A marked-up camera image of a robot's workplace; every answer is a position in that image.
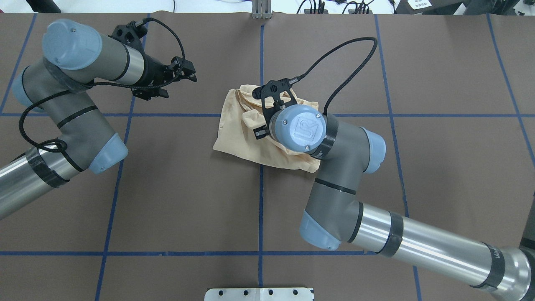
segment light blue joint cap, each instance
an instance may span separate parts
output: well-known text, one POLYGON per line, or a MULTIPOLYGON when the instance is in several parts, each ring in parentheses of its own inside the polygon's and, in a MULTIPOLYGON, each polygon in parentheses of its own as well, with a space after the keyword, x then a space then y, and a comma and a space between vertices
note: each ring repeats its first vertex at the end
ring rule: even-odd
MULTIPOLYGON (((27 108, 31 106, 33 102, 30 100, 30 98, 26 94, 26 91, 24 90, 24 84, 22 83, 22 76, 24 75, 24 71, 22 71, 13 81, 13 84, 11 85, 11 93, 13 93, 13 95, 20 102, 20 104, 27 108)), ((33 109, 33 111, 38 113, 44 112, 44 110, 39 107, 36 107, 35 109, 33 109)))
POLYGON ((306 211, 303 213, 299 232, 301 233, 301 237, 309 244, 329 251, 338 249, 341 243, 341 241, 318 224, 306 211))
POLYGON ((52 64, 79 70, 92 64, 102 51, 102 37, 91 26, 68 19, 52 22, 43 36, 43 53, 52 64))
POLYGON ((368 167, 364 171, 365 174, 372 174, 376 172, 381 163, 385 160, 386 155, 386 143, 385 140, 374 132, 370 132, 367 129, 361 127, 368 136, 368 143, 370 144, 370 162, 368 167))
POLYGON ((128 155, 128 148, 119 134, 115 133, 91 162, 89 169, 96 175, 114 166, 128 155))
POLYGON ((304 104, 282 110, 274 122, 276 139, 295 152, 305 153, 318 147, 327 130, 318 110, 304 104))

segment crumpled fabric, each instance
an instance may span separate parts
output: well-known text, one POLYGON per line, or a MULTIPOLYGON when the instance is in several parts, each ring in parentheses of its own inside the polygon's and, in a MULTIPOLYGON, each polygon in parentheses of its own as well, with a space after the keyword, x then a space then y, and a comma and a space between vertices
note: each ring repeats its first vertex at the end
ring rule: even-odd
MULTIPOLYGON (((256 140, 253 129, 265 125, 262 101, 252 96, 256 87, 258 86, 242 85, 239 89, 228 91, 221 110, 217 140, 213 149, 267 166, 316 172, 319 168, 318 159, 305 153, 294 152, 270 136, 256 140)), ((317 102, 299 99, 293 90, 290 91, 298 104, 318 109, 317 102)), ((281 99, 287 102, 290 101, 290 96, 284 92, 281 99)), ((273 107, 271 97, 265 101, 267 108, 273 107)))

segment silver robot arm tube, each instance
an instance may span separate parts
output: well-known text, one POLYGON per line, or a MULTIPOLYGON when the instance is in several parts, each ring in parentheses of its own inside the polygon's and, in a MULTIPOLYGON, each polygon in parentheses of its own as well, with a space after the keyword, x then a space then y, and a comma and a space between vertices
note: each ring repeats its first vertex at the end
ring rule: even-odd
MULTIPOLYGON (((295 151, 300 150, 299 144, 314 143, 312 138, 301 143, 302 133, 316 132, 325 137, 318 147, 307 151, 322 160, 300 226, 307 242, 327 250, 336 250, 342 241, 349 242, 458 279, 490 292, 498 300, 533 300, 535 205, 523 245, 499 249, 359 202, 358 184, 363 173, 375 172, 382 163, 384 140, 362 127, 339 122, 330 114, 324 116, 326 131, 322 132, 321 122, 313 123, 313 118, 303 122, 308 111, 300 105, 289 106, 270 121, 272 137, 295 151), (285 130, 296 121, 298 126, 285 130)), ((319 116, 319 112, 310 115, 319 116)))
POLYGON ((87 25, 66 19, 49 26, 43 37, 43 52, 45 57, 24 69, 12 91, 29 106, 70 90, 36 108, 48 113, 62 133, 59 139, 68 147, 62 153, 32 147, 0 169, 0 220, 85 169, 100 173, 128 153, 91 98, 73 82, 87 83, 98 77, 135 84, 145 69, 141 53, 87 25))

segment blue grid line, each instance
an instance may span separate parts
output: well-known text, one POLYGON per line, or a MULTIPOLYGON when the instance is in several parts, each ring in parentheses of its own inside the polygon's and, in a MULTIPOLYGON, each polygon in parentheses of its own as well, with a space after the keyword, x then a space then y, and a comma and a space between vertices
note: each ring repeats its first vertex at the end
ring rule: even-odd
POLYGON ((103 252, 87 251, 0 251, 0 256, 102 256, 103 252))
POLYGON ((492 43, 494 44, 494 50, 496 51, 496 56, 498 57, 498 62, 500 63, 500 68, 503 73, 503 79, 505 80, 505 83, 507 85, 507 90, 509 90, 509 95, 511 96, 513 107, 515 107, 516 116, 518 117, 518 123, 520 123, 520 128, 522 129, 522 135, 524 136, 524 140, 526 141, 526 146, 528 147, 528 152, 530 153, 531 162, 533 163, 533 167, 535 167, 535 156, 533 155, 533 149, 531 148, 530 139, 528 138, 528 134, 526 133, 524 122, 522 121, 522 117, 520 116, 520 110, 518 109, 518 104, 516 103, 515 95, 513 94, 513 89, 511 89, 511 84, 509 83, 509 77, 507 77, 507 72, 505 71, 505 67, 503 66, 503 61, 500 56, 500 50, 498 49, 498 44, 496 43, 496 37, 494 36, 494 29, 492 28, 490 14, 487 14, 487 22, 488 22, 488 29, 491 32, 492 43))
POLYGON ((516 117, 515 114, 400 114, 392 113, 392 117, 516 117))
MULTIPOLYGON (((108 251, 114 257, 204 257, 204 256, 259 256, 258 251, 108 251)), ((104 252, 93 251, 0 251, 0 256, 103 256, 104 252)), ((368 251, 262 251, 262 256, 369 256, 368 251)))
POLYGON ((375 252, 364 251, 264 251, 264 256, 369 256, 375 252))
MULTIPOLYGON (((407 194, 405 191, 405 182, 403 181, 403 171, 401 170, 401 160, 400 160, 400 154, 399 154, 399 148, 398 148, 398 138, 396 136, 396 129, 394 125, 394 114, 392 110, 392 103, 390 99, 390 91, 388 89, 388 80, 386 78, 386 67, 385 67, 385 58, 383 55, 383 45, 381 44, 381 33, 379 30, 379 19, 377 15, 374 15, 375 17, 375 27, 377 30, 377 42, 379 44, 379 55, 381 58, 381 68, 383 70, 383 81, 385 82, 385 93, 386 93, 386 103, 388 105, 388 113, 390 114, 390 127, 392 129, 392 139, 394 140, 394 151, 396 154, 396 162, 398 164, 398 175, 400 178, 401 183, 401 191, 403 193, 403 205, 405 206, 405 216, 409 217, 409 206, 407 205, 407 194)), ((420 292, 420 280, 418 277, 418 268, 416 266, 412 267, 412 273, 414 274, 414 284, 416 288, 416 297, 418 301, 422 301, 422 294, 419 294, 420 292)))
MULTIPOLYGON (((145 42, 147 41, 147 36, 143 38, 142 41, 142 48, 145 48, 145 42)), ((128 121, 126 122, 126 131, 125 131, 125 138, 124 138, 124 144, 128 142, 128 136, 130 134, 130 125, 132 123, 132 116, 134 112, 134 106, 135 106, 135 96, 132 96, 132 100, 130 102, 130 111, 128 112, 128 121)), ((121 160, 119 163, 119 171, 117 172, 117 181, 115 183, 115 190, 113 192, 113 201, 111 204, 111 210, 110 210, 110 219, 108 222, 108 229, 106 231, 106 240, 104 242, 104 252, 102 254, 102 261, 101 261, 101 269, 100 273, 98 274, 98 282, 97 282, 97 289, 95 292, 95 301, 98 301, 100 299, 100 292, 102 288, 102 281, 104 280, 104 270, 106 269, 106 260, 108 258, 108 248, 110 246, 110 238, 111 238, 111 230, 113 226, 113 219, 115 217, 115 208, 117 206, 117 198, 119 196, 119 183, 121 182, 121 177, 123 175, 123 166, 124 166, 124 160, 121 160)))
POLYGON ((416 297, 418 300, 422 300, 422 291, 420 289, 420 277, 418 276, 418 268, 412 266, 412 272, 414 273, 414 280, 416 282, 416 297))
POLYGON ((400 160, 400 153, 398 148, 398 137, 396 135, 396 129, 394 124, 394 114, 392 112, 392 103, 390 101, 390 91, 388 89, 388 80, 386 79, 386 68, 385 68, 385 59, 383 56, 383 47, 381 45, 381 34, 379 31, 379 19, 377 18, 377 15, 375 16, 375 27, 377 30, 377 41, 379 44, 379 55, 381 57, 381 68, 383 69, 383 81, 385 82, 385 93, 386 93, 386 103, 388 105, 388 116, 390 118, 390 127, 392 130, 392 138, 394 140, 394 151, 396 154, 396 162, 398 164, 398 175, 401 182, 401 191, 403 193, 403 205, 405 207, 405 216, 409 217, 409 206, 407 205, 407 195, 405 192, 405 182, 403 181, 403 171, 401 170, 401 160, 400 160))
POLYGON ((264 286, 264 166, 260 165, 260 185, 258 202, 258 287, 264 286))
POLYGON ((22 48, 20 49, 19 57, 17 58, 17 62, 15 63, 15 67, 13 68, 13 72, 11 73, 11 78, 9 80, 9 83, 7 84, 7 88, 4 93, 4 99, 2 99, 2 104, 0 104, 0 113, 2 113, 2 111, 4 110, 7 97, 9 96, 9 91, 11 90, 11 85, 13 84, 13 80, 15 79, 15 75, 17 74, 17 69, 19 68, 20 60, 22 59, 22 55, 24 53, 24 50, 26 49, 26 44, 28 43, 30 34, 32 33, 32 29, 35 24, 35 19, 37 19, 36 13, 32 18, 32 22, 30 23, 30 27, 28 28, 28 32, 26 33, 26 37, 24 38, 24 43, 22 43, 22 48))
MULTIPOLYGON (((260 85, 264 84, 264 25, 260 26, 260 85)), ((264 166, 260 164, 258 194, 258 287, 264 286, 264 166)))
POLYGON ((258 256, 256 251, 108 252, 108 256, 258 256))

